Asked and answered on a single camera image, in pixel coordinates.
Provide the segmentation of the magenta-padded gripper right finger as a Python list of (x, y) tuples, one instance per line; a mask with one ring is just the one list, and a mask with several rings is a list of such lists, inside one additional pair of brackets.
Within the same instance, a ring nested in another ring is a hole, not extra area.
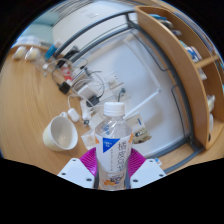
[(141, 188), (165, 176), (155, 159), (146, 159), (137, 150), (131, 150), (125, 179), (127, 189)]

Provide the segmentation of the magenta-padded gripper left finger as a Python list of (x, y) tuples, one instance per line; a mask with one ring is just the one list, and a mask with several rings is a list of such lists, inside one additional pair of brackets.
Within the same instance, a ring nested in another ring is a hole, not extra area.
[(98, 187), (96, 149), (92, 148), (80, 158), (71, 158), (58, 176), (84, 188)]

